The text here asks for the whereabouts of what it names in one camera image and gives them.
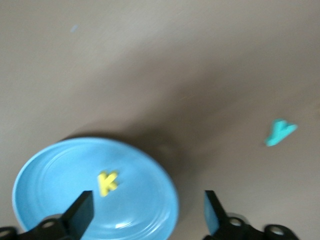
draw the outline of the beige table surface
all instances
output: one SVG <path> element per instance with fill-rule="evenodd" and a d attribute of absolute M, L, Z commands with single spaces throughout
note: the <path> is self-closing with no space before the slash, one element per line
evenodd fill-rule
<path fill-rule="evenodd" d="M 266 147 L 272 120 L 298 130 Z M 204 190 L 259 230 L 320 235 L 320 1 L 2 0 L 0 226 L 24 163 L 69 136 L 127 141 L 208 233 Z"/>

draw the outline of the blue plate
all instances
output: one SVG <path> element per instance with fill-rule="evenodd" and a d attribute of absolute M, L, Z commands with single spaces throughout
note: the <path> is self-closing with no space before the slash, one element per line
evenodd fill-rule
<path fill-rule="evenodd" d="M 107 196 L 98 184 L 102 171 L 117 172 Z M 64 140 L 34 155 L 16 178 L 13 209 L 30 230 L 86 190 L 95 209 L 83 240 L 166 240 L 175 228 L 178 196 L 168 174 L 137 148 L 106 138 Z"/>

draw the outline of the small blue speck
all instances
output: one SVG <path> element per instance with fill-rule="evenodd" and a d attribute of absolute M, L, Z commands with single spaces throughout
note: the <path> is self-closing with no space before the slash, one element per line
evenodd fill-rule
<path fill-rule="evenodd" d="M 71 28 L 70 33 L 74 33 L 77 29 L 78 29 L 78 25 L 74 25 L 74 26 Z"/>

